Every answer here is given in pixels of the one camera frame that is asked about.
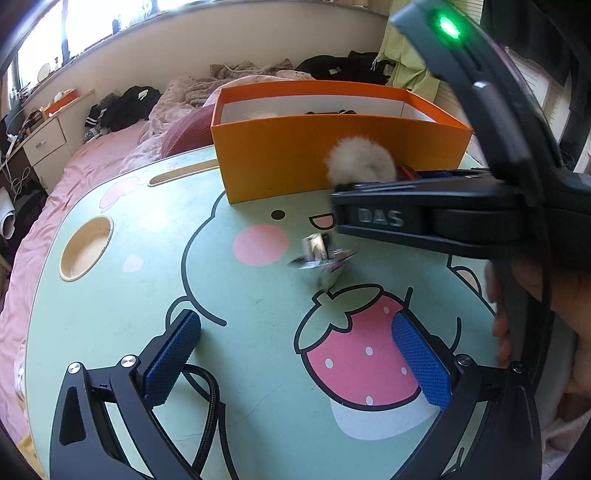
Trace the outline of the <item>right hand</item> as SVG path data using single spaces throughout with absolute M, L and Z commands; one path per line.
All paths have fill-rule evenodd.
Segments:
M 590 396 L 590 275 L 557 268 L 545 272 L 535 261 L 520 257 L 511 262 L 511 273 L 518 285 L 543 308 L 561 318 L 578 336 L 569 394 Z M 509 364 L 513 353 L 513 330 L 509 326 L 505 289 L 491 262 L 485 267 L 486 291 L 496 305 L 493 336 L 498 339 L 496 358 Z

